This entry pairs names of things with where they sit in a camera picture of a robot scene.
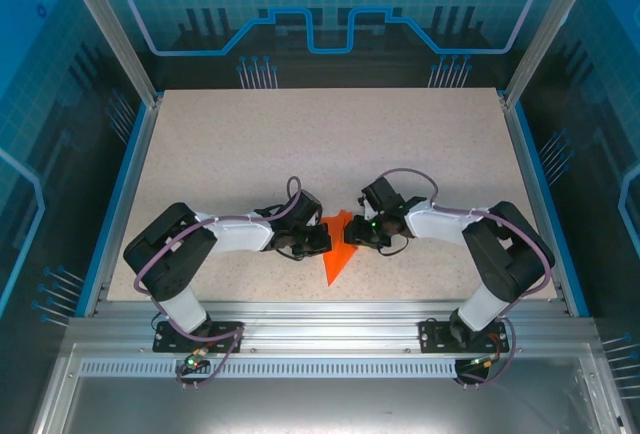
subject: speckled tabletop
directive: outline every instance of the speckled tabletop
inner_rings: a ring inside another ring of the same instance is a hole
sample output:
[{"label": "speckled tabletop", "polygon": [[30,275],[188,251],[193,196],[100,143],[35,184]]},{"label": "speckled tabletop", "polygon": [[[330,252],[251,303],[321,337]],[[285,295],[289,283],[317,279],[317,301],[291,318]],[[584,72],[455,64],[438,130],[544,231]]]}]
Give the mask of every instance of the speckled tabletop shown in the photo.
[{"label": "speckled tabletop", "polygon": [[[360,190],[401,166],[433,176],[441,205],[504,199],[533,220],[494,89],[167,91],[121,251],[173,202],[244,214],[284,202],[293,174],[325,215],[359,212]],[[405,198],[431,193],[411,174],[389,180]],[[108,298],[142,299],[133,278],[120,255]],[[322,256],[275,252],[210,256],[192,286],[201,300],[435,300],[466,298],[479,282],[465,247],[416,240],[391,258],[360,248],[331,287]]]}]

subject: orange object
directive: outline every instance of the orange object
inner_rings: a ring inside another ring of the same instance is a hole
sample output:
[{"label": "orange object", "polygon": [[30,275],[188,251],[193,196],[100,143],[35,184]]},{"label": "orange object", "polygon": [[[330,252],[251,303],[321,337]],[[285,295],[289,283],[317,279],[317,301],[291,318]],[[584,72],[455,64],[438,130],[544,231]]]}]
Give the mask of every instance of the orange object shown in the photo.
[{"label": "orange object", "polygon": [[331,251],[323,254],[329,285],[333,284],[358,249],[356,246],[344,243],[344,228],[351,219],[353,214],[347,211],[340,211],[340,214],[335,217],[322,218],[322,222],[327,223],[329,236],[331,236]]}]

